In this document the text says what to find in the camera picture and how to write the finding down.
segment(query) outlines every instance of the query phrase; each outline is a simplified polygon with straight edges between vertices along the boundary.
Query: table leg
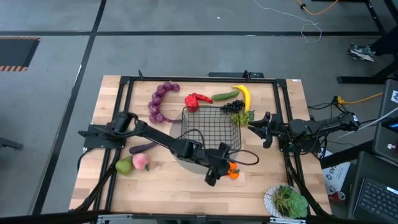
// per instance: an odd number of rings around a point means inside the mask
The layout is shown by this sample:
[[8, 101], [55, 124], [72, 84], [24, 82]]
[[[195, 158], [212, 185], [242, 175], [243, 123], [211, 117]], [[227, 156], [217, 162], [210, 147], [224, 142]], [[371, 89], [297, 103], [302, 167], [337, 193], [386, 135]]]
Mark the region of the table leg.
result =
[[342, 84], [384, 84], [389, 75], [398, 71], [398, 60], [394, 60], [386, 68], [372, 77], [337, 77], [337, 82]]
[[0, 137], [0, 147], [12, 147], [14, 149], [22, 149], [24, 145], [10, 141], [8, 139]]

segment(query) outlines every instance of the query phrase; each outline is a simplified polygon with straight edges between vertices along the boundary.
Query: potted plant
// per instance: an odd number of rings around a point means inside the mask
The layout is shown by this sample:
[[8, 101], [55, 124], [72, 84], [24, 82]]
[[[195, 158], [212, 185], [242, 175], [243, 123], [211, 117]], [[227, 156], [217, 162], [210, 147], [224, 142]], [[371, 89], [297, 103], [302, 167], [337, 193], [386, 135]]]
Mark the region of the potted plant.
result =
[[264, 203], [269, 213], [278, 218], [307, 216], [307, 200], [289, 185], [269, 189], [264, 196]]

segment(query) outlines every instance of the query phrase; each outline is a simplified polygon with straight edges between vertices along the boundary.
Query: wooden tabletop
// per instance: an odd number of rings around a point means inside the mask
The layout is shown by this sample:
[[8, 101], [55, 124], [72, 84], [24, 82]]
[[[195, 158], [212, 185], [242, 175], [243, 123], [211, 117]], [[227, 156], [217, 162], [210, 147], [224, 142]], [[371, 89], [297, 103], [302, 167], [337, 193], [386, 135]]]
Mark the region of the wooden tabletop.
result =
[[[92, 122], [106, 124], [111, 121], [114, 102], [118, 92], [120, 76], [104, 76]], [[148, 102], [158, 85], [162, 82], [135, 81], [129, 111], [151, 126], [170, 133], [170, 123], [151, 124]], [[160, 107], [162, 113], [170, 118], [178, 117], [184, 106], [184, 98], [193, 92], [211, 96], [225, 93], [239, 83], [197, 83], [179, 82], [179, 92], [168, 92]], [[266, 111], [276, 113], [274, 92], [271, 84], [245, 83], [251, 92], [251, 110], [255, 110], [256, 119], [261, 119]], [[307, 103], [300, 80], [287, 80], [290, 104], [294, 118], [309, 119]], [[284, 121], [287, 121], [283, 94], [280, 89]], [[240, 93], [237, 99], [243, 100]], [[222, 106], [226, 101], [216, 101], [213, 105]], [[269, 149], [262, 147], [262, 140], [245, 127], [241, 128], [242, 148], [256, 153], [260, 162], [254, 166], [239, 165], [239, 178], [222, 177], [214, 187], [205, 181], [205, 175], [190, 172], [182, 167], [162, 146], [156, 146], [145, 152], [150, 156], [150, 171], [134, 170], [131, 175], [117, 175], [112, 212], [123, 213], [169, 213], [169, 214], [207, 214], [207, 215], [255, 215], [267, 216], [264, 206], [264, 192], [276, 185], [287, 184], [283, 155], [279, 151], [277, 140]], [[146, 144], [149, 140], [132, 137], [127, 140], [121, 158], [130, 155], [131, 146]], [[70, 208], [79, 206], [98, 182], [104, 149], [94, 149], [81, 161], [73, 191]], [[322, 170], [317, 158], [308, 154], [302, 156], [305, 184], [315, 200], [328, 212], [330, 205], [323, 181]], [[253, 160], [248, 154], [238, 154], [237, 160]], [[108, 186], [103, 190], [100, 208], [104, 208]]]

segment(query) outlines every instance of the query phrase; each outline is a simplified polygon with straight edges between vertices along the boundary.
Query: green cucumber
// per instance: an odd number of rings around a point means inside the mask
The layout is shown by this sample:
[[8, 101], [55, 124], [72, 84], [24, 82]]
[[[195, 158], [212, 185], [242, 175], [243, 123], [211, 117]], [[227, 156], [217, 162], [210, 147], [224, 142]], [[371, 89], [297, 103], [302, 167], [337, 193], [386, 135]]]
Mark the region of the green cucumber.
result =
[[212, 100], [227, 100], [229, 98], [239, 95], [239, 90], [235, 90], [229, 93], [216, 94], [211, 97]]

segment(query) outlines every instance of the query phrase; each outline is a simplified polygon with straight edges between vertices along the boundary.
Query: shoe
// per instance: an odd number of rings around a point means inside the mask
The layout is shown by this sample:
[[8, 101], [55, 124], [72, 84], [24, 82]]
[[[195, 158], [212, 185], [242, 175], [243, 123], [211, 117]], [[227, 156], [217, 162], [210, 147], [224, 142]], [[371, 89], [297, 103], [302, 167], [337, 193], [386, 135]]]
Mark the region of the shoe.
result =
[[374, 62], [374, 54], [376, 52], [372, 51], [368, 45], [363, 46], [351, 44], [348, 51], [350, 55], [356, 55], [361, 60]]
[[346, 51], [346, 53], [348, 54], [348, 56], [350, 56], [353, 60], [358, 60], [359, 57], [356, 54], [351, 53], [351, 51], [348, 49]]

